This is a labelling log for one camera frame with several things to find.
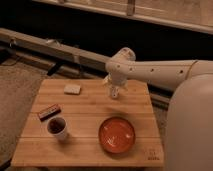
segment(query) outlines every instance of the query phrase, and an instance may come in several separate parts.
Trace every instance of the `gray carpet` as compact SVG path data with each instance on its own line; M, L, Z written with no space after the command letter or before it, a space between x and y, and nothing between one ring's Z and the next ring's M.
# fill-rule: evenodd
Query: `gray carpet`
M4 64L12 64L13 59L7 60ZM12 157L18 136L21 134L27 115L30 111L33 100L39 86L45 78L67 78L54 74L46 76L47 71L22 63L20 60L13 66L0 65L0 164ZM164 137L166 111L154 107L162 139ZM37 168L12 168L8 171L36 171ZM110 168L51 168L50 170L114 170ZM159 171L160 168L146 168L146 171Z

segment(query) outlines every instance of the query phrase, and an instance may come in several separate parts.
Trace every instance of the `wooden tabletop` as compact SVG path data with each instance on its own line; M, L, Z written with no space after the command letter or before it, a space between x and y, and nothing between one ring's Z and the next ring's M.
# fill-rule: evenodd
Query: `wooden tabletop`
M81 85L80 95L65 95L66 84ZM108 96L102 80L46 79L42 82L12 159L17 167L161 167L163 149L147 84L129 80L119 99ZM59 143L40 122L37 112L59 104L69 137ZM101 148L98 129L110 117L120 116L135 128L136 142L125 154L108 154Z

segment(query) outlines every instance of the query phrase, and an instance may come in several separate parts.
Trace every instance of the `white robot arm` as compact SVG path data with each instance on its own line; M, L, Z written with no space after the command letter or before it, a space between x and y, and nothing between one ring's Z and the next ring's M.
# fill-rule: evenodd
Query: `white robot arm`
M110 96L137 79L175 91L165 138L165 171L213 170L213 62L200 60L135 62L129 48L106 63Z

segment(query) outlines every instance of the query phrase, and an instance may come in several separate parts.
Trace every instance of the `red bowl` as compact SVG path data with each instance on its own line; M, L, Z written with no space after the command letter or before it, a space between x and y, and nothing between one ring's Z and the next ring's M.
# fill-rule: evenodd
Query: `red bowl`
M120 117L105 120L99 128L99 141L104 150L110 153L124 153L135 143L134 127Z

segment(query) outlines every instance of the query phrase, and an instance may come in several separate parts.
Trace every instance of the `dark liquid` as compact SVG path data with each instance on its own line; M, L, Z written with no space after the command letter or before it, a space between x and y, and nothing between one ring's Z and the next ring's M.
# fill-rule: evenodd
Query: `dark liquid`
M49 130L52 134L57 134L64 129L64 124L58 121L51 121L49 124Z

